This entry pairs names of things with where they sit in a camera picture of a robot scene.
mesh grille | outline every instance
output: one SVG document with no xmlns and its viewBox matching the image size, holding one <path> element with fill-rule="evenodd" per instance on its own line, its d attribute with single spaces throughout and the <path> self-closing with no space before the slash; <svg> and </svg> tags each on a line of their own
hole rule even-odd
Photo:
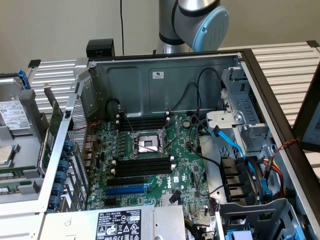
<svg viewBox="0 0 320 240">
<path fill-rule="evenodd" d="M 74 122 L 74 129 L 80 129 L 87 126 L 85 111 L 82 106 L 80 96 L 76 97 L 74 108 L 73 108 L 72 119 Z M 84 149 L 86 131 L 87 131 L 86 128 L 81 129 L 79 131 L 68 131 L 68 136 L 70 140 L 79 145 L 79 149 L 81 153 L 83 152 L 83 149 Z"/>
</svg>

motherboard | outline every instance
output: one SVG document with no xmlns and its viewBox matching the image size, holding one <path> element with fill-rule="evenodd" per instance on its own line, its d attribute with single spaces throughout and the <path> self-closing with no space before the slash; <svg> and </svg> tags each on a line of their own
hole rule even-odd
<svg viewBox="0 0 320 240">
<path fill-rule="evenodd" d="M 114 123 L 102 122 L 95 128 L 94 137 L 87 136 L 87 140 L 96 138 L 87 146 L 96 156 L 90 159 L 87 170 L 90 182 L 87 210 L 179 204 L 183 206 L 184 216 L 194 223 L 210 224 L 209 198 L 200 196 L 196 190 L 204 160 L 190 148 L 197 147 L 197 130 L 191 131 L 189 141 L 192 117 L 178 114 L 171 118 L 174 119 L 167 121 L 163 131 L 121 131 Z M 118 187 L 119 178 L 136 181 L 140 184 L 136 187 L 142 184 L 143 190 L 129 193 L 136 192 L 135 186 L 123 183 Z M 201 191 L 208 192 L 206 177 L 200 181 Z M 179 201 L 173 202 L 172 197 L 177 193 Z"/>
</svg>

black box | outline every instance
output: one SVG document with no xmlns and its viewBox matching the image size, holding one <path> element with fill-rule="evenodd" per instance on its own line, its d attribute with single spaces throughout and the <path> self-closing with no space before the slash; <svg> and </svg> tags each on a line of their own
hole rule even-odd
<svg viewBox="0 0 320 240">
<path fill-rule="evenodd" d="M 93 57 L 114 57 L 115 46 L 113 38 L 92 39 L 86 45 L 86 56 Z"/>
</svg>

black frame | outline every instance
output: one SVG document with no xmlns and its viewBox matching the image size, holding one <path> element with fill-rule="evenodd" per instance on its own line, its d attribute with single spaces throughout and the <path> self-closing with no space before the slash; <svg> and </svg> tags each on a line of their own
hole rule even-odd
<svg viewBox="0 0 320 240">
<path fill-rule="evenodd" d="M 320 103 L 320 62 L 306 92 L 298 116 L 293 126 L 294 135 L 301 140 L 301 147 L 308 151 L 320 153 L 320 145 L 303 142 L 302 139 L 307 131 L 312 117 Z"/>
<path fill-rule="evenodd" d="M 171 54 L 157 55 L 135 55 L 135 56 L 114 56 L 114 57 L 90 57 L 89 61 L 112 61 L 112 60 L 142 60 L 142 59 L 159 59 L 159 58 L 174 58 L 187 57 L 198 55 L 212 54 L 235 54 L 241 53 L 248 70 L 251 74 L 253 82 L 262 98 L 266 110 L 271 118 L 272 124 L 278 133 L 280 141 L 284 144 L 287 141 L 295 139 L 292 128 L 276 99 L 254 53 L 251 49 L 234 49 L 221 51 L 206 51 L 206 52 L 184 52 Z M 293 170 L 299 180 L 302 190 L 310 204 L 313 214 L 320 225 L 320 183 L 312 169 L 304 151 L 298 143 L 288 145 L 285 152 L 290 160 Z"/>
</svg>

yellow wire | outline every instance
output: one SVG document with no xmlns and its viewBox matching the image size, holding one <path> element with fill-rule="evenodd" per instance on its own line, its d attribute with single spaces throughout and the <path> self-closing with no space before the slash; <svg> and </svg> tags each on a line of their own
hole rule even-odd
<svg viewBox="0 0 320 240">
<path fill-rule="evenodd" d="M 275 160 L 273 160 L 272 165 L 274 165 L 274 166 L 280 171 L 280 168 L 279 168 L 279 166 L 276 164 Z M 283 185 L 283 193 L 284 193 L 284 195 L 287 194 L 287 193 L 286 193 L 286 189 L 285 189 L 285 185 Z"/>
</svg>

